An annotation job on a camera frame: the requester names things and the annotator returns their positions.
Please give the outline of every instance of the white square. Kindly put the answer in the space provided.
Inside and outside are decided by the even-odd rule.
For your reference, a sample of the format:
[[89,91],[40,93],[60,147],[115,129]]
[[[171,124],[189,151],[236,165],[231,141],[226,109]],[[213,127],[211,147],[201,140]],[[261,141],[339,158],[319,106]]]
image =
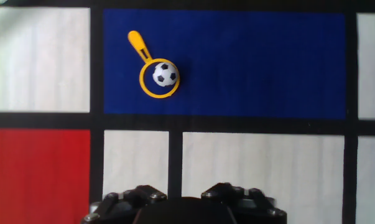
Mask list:
[[89,110],[90,9],[0,7],[0,111]]
[[151,185],[167,194],[169,134],[105,131],[103,195]]
[[261,189],[288,223],[341,223],[342,136],[183,134],[182,195],[218,182]]
[[375,119],[375,14],[358,14],[359,117]]
[[375,224],[375,137],[360,137],[356,224]]

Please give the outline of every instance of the yellow handle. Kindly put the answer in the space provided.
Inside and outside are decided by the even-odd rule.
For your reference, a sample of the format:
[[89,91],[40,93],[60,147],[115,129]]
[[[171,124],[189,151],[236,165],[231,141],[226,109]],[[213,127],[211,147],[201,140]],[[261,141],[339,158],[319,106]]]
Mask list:
[[142,36],[138,31],[130,31],[127,35],[132,46],[135,48],[137,53],[142,57],[145,63],[149,63],[152,60],[152,57],[147,49]]

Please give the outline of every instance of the red panel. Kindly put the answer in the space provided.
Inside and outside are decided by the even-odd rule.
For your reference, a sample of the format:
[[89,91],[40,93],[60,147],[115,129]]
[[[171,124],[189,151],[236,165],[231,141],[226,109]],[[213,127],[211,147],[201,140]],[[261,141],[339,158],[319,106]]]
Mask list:
[[79,223],[89,163],[89,131],[0,129],[0,224]]

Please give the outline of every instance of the black stripe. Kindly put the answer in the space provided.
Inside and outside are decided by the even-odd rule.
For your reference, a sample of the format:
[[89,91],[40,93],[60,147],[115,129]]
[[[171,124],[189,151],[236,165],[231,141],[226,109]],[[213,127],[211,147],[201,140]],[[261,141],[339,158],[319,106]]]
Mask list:
[[106,129],[217,133],[344,135],[345,122],[319,119],[277,119],[225,116],[105,114]]
[[358,153],[358,33],[354,6],[346,17],[346,134],[343,157],[342,224],[356,223]]
[[88,113],[0,113],[0,128],[90,129]]
[[8,0],[3,6],[12,7],[94,7],[93,0]]
[[91,163],[89,201],[101,201],[103,194],[104,127],[100,118],[104,111],[104,69],[103,69],[103,9],[91,8],[90,45],[90,113]]
[[344,4],[357,4],[357,12],[375,12],[375,0],[8,0],[5,6],[95,7],[122,9],[344,12]]
[[375,121],[359,121],[359,136],[375,136]]
[[168,198],[182,196],[183,132],[169,131]]

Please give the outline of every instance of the toy soccer ball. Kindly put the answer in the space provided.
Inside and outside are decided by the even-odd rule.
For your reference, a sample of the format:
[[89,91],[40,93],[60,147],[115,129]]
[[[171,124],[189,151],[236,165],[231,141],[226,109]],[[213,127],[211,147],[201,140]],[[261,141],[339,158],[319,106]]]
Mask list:
[[174,66],[169,63],[159,63],[155,66],[155,71],[152,78],[159,86],[165,87],[174,85],[178,79],[178,73]]

